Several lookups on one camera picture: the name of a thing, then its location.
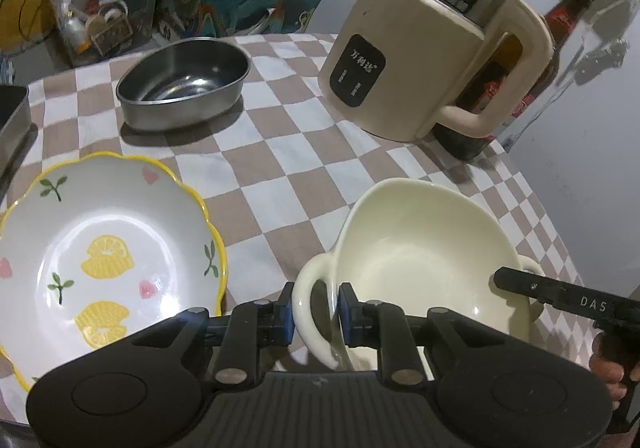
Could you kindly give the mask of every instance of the bottle in bin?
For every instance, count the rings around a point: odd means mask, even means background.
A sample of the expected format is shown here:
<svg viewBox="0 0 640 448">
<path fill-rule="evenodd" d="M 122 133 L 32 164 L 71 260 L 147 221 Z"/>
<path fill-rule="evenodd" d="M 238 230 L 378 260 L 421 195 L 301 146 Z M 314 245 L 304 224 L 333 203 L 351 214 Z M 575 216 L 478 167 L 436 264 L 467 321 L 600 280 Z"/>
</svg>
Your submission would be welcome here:
<svg viewBox="0 0 640 448">
<path fill-rule="evenodd" d="M 513 120 L 520 116 L 555 80 L 560 64 L 560 50 L 591 3 L 593 0 L 562 0 L 545 15 L 544 19 L 556 45 L 554 56 L 529 93 L 496 131 L 496 135 L 511 125 Z M 508 35 L 462 91 L 456 100 L 456 105 L 473 113 L 482 111 L 498 92 L 500 84 L 516 66 L 521 55 L 520 41 L 514 35 Z M 436 125 L 433 128 L 433 135 L 449 154 L 463 161 L 476 157 L 494 139 L 493 136 L 469 138 L 442 125 Z"/>
</svg>

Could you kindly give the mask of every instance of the electric kettle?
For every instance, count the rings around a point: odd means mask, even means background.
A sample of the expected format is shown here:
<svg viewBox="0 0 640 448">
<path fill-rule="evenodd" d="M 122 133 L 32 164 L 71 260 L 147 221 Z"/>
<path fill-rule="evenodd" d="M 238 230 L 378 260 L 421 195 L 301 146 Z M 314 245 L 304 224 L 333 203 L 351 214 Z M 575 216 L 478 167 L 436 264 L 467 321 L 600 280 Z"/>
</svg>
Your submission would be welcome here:
<svg viewBox="0 0 640 448">
<path fill-rule="evenodd" d="M 455 107 L 505 34 L 520 60 L 480 114 Z M 436 123 L 491 134 L 549 64 L 553 40 L 523 0 L 357 0 L 319 74 L 326 100 L 369 133 L 414 141 Z"/>
</svg>

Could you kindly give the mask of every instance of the yellow scalloped rim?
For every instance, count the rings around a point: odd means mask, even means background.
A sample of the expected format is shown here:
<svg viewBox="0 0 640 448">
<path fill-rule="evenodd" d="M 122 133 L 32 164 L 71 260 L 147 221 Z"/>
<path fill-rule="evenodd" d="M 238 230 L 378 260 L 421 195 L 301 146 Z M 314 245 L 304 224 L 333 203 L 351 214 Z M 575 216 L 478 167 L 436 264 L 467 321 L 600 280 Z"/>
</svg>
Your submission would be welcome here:
<svg viewBox="0 0 640 448">
<path fill-rule="evenodd" d="M 56 170 L 57 168 L 68 167 L 70 165 L 75 165 L 76 163 L 81 163 L 82 161 L 85 161 L 87 159 L 91 159 L 92 157 L 101 157 L 101 156 L 115 157 L 116 159 L 125 159 L 127 161 L 141 161 L 142 163 L 148 163 L 149 165 L 153 165 L 154 167 L 159 168 L 160 170 L 167 173 L 171 177 L 171 179 L 174 180 L 175 184 L 177 184 L 181 189 L 183 189 L 186 193 L 188 193 L 191 197 L 193 197 L 194 200 L 198 203 L 198 205 L 200 206 L 200 209 L 202 210 L 202 214 L 204 215 L 205 221 L 207 222 L 207 226 L 211 231 L 213 240 L 216 242 L 216 248 L 218 249 L 218 253 L 220 255 L 220 269 L 222 273 L 220 274 L 220 279 L 219 279 L 220 287 L 218 288 L 218 296 L 216 297 L 216 308 L 214 311 L 215 316 L 220 316 L 222 314 L 222 299 L 225 296 L 226 278 L 228 275 L 227 265 L 226 265 L 226 250 L 225 250 L 225 245 L 222 242 L 222 237 L 220 236 L 220 233 L 218 232 L 216 227 L 209 220 L 209 210 L 207 209 L 207 205 L 205 204 L 202 197 L 200 197 L 200 194 L 198 194 L 190 186 L 180 181 L 180 179 L 178 179 L 174 174 L 174 171 L 171 170 L 169 167 L 167 167 L 164 163 L 161 163 L 157 159 L 146 157 L 146 155 L 121 155 L 121 154 L 116 154 L 116 152 L 99 151 L 99 152 L 92 152 L 91 154 L 87 154 L 86 156 L 81 157 L 80 159 L 73 159 L 71 161 L 61 161 L 60 163 L 51 165 L 49 168 L 46 168 L 45 170 L 42 171 L 42 173 L 36 176 L 36 178 L 28 187 L 27 191 L 22 196 L 18 197 L 18 199 L 16 199 L 15 202 L 11 206 L 9 206 L 9 208 L 7 208 L 6 212 L 2 216 L 2 219 L 0 219 L 0 236 L 2 235 L 2 229 L 4 228 L 4 223 L 6 222 L 12 210 L 16 206 L 18 206 L 18 204 L 22 202 L 29 195 L 29 192 L 31 191 L 31 189 L 34 186 L 36 186 L 41 179 L 43 179 L 44 177 L 47 177 L 47 175 L 49 175 L 50 172 Z M 18 370 L 15 368 L 14 362 L 11 361 L 11 358 L 7 355 L 6 351 L 4 350 L 4 348 L 2 348 L 1 345 L 0 345 L 0 354 L 2 354 L 2 356 L 4 356 L 7 360 L 9 360 L 9 362 L 13 365 L 15 378 L 18 380 L 18 383 L 20 383 L 20 386 L 25 391 L 29 392 L 29 390 L 31 389 L 31 385 L 28 384 L 27 381 L 22 377 L 20 372 L 18 372 Z"/>
</svg>

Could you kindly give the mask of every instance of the plastic container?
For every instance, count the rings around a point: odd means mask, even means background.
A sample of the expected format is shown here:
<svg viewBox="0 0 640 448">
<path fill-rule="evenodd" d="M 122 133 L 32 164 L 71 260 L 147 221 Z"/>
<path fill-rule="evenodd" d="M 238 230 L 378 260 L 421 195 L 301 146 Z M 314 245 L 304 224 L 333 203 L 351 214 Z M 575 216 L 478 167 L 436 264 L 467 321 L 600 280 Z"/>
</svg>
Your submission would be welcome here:
<svg viewBox="0 0 640 448">
<path fill-rule="evenodd" d="M 71 63 L 87 66 L 151 38 L 156 0 L 49 0 Z"/>
</svg>

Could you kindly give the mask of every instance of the checkered tablecloth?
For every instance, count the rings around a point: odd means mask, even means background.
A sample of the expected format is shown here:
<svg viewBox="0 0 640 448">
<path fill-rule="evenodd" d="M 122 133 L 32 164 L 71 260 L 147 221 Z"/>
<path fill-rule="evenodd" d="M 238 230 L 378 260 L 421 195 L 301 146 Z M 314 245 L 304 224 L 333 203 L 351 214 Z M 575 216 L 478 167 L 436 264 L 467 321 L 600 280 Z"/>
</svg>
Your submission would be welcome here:
<svg viewBox="0 0 640 448">
<path fill-rule="evenodd" d="M 350 208 L 374 183 L 410 177 L 459 190 L 495 215 L 518 252 L 540 262 L 548 277 L 582 283 L 540 201 L 496 141 L 463 164 L 430 136 L 410 145 L 370 136 L 325 103 L 318 88 L 334 36 L 233 40 L 252 57 L 242 105 L 183 132 L 140 136 L 123 127 L 114 89 L 140 55 L 31 84 L 40 130 L 0 211 L 59 161 L 102 150 L 157 158 L 207 203 L 228 254 L 230 310 L 236 302 L 274 298 L 295 280 L 312 256 L 332 247 Z M 583 365 L 591 354 L 588 321 L 549 307 L 531 335 L 536 345 Z M 307 362 L 296 337 L 277 365 L 295 370 Z M 0 391 L 0 418 L 24 420 L 16 404 L 24 392 L 4 359 Z"/>
</svg>

